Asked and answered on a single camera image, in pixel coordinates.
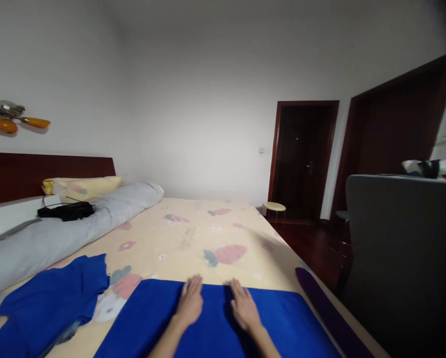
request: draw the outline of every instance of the door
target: door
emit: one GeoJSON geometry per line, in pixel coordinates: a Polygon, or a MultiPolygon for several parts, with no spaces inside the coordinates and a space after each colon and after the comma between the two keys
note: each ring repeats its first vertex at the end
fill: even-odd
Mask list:
{"type": "Polygon", "coordinates": [[[338,101],[279,102],[269,200],[286,219],[320,218],[338,101]]]}
{"type": "Polygon", "coordinates": [[[430,159],[445,105],[446,55],[352,98],[332,218],[347,209],[348,176],[405,174],[403,161],[430,159]]]}

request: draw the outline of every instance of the hand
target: hand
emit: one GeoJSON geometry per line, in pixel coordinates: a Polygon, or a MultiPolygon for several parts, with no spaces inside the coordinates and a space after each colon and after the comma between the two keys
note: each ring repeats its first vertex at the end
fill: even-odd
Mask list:
{"type": "Polygon", "coordinates": [[[231,290],[233,291],[234,300],[231,301],[233,307],[233,314],[239,325],[246,332],[258,327],[262,327],[261,319],[259,318],[258,308],[251,297],[247,288],[242,288],[238,280],[232,279],[229,282],[231,290]]]}
{"type": "Polygon", "coordinates": [[[195,323],[201,314],[203,309],[202,286],[203,278],[200,275],[189,278],[183,286],[174,318],[185,327],[195,323]]]}

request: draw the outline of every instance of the door frame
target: door frame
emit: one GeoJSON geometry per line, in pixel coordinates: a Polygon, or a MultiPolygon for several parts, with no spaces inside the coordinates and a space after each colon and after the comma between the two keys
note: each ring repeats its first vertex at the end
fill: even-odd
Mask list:
{"type": "MultiPolygon", "coordinates": [[[[374,88],[371,88],[363,93],[360,93],[351,99],[351,104],[349,107],[349,115],[347,118],[346,131],[344,135],[344,143],[342,146],[341,158],[339,161],[339,170],[337,173],[337,181],[334,189],[334,195],[332,200],[332,208],[331,208],[331,217],[330,221],[334,222],[336,219],[335,212],[337,210],[342,210],[339,206],[339,201],[342,200],[341,196],[343,194],[343,190],[346,188],[346,180],[347,178],[353,174],[354,167],[356,165],[356,161],[358,160],[358,156],[354,155],[354,152],[358,153],[360,151],[360,143],[355,140],[359,127],[362,125],[362,121],[365,117],[361,117],[357,115],[359,111],[363,111],[362,106],[364,105],[364,100],[382,90],[386,90],[391,88],[392,86],[396,86],[399,83],[410,81],[411,79],[417,77],[420,74],[423,74],[427,71],[430,71],[432,68],[437,66],[446,66],[446,55],[441,56],[433,61],[430,61],[424,65],[421,65],[409,72],[406,72],[394,79],[391,79],[381,85],[378,85],[374,88]]],[[[433,145],[435,145],[439,126],[442,121],[443,113],[446,107],[446,72],[444,74],[444,78],[442,84],[440,86],[439,94],[435,98],[435,111],[434,116],[436,116],[435,121],[438,122],[437,128],[434,128],[434,140],[433,145]]],[[[430,159],[431,151],[426,153],[426,160],[430,159]]]]}
{"type": "Polygon", "coordinates": [[[318,193],[316,194],[316,212],[321,212],[322,210],[322,200],[324,198],[324,191],[326,188],[327,172],[329,170],[329,160],[331,158],[332,152],[332,140],[334,138],[334,131],[336,128],[337,114],[339,112],[339,101],[338,100],[312,100],[312,101],[278,101],[277,111],[276,111],[276,125],[274,129],[274,141],[272,144],[272,162],[271,162],[271,174],[269,177],[269,193],[268,201],[272,201],[272,193],[274,190],[274,178],[276,175],[276,159],[277,159],[277,146],[279,144],[279,131],[281,124],[281,113],[283,107],[332,107],[332,114],[329,118],[329,135],[327,136],[326,147],[326,157],[322,163],[322,168],[324,168],[324,180],[321,182],[318,193]]]}

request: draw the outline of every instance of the purple strap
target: purple strap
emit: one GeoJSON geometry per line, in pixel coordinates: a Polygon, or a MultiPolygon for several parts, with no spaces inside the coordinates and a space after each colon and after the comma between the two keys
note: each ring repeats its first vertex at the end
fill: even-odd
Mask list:
{"type": "Polygon", "coordinates": [[[372,353],[333,306],[314,277],[303,268],[296,268],[296,275],[304,292],[347,358],[373,358],[372,353]]]}

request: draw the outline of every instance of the chair backrest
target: chair backrest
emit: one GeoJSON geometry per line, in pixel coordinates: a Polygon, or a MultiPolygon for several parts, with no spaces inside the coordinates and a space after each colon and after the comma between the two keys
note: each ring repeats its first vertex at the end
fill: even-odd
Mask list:
{"type": "Polygon", "coordinates": [[[446,349],[446,181],[350,176],[341,301],[393,357],[446,349]]]}

